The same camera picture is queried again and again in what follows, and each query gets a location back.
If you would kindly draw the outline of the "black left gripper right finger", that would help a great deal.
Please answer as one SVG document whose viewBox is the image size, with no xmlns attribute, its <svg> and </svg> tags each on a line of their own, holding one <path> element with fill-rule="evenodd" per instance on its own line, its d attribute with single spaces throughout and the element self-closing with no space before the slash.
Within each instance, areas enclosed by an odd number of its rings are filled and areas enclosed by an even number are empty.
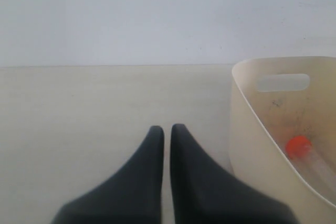
<svg viewBox="0 0 336 224">
<path fill-rule="evenodd" d="M 291 209 L 218 165 L 184 124 L 171 130 L 175 223 L 296 223 Z"/>
</svg>

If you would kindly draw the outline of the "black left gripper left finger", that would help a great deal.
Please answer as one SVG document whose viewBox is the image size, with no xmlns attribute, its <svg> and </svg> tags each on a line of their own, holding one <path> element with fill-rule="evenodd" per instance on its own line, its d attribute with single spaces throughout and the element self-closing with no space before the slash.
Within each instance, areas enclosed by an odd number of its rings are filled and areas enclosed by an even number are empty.
<svg viewBox="0 0 336 224">
<path fill-rule="evenodd" d="M 161 223 L 164 132 L 152 126 L 109 179 L 61 207 L 53 223 Z"/>
</svg>

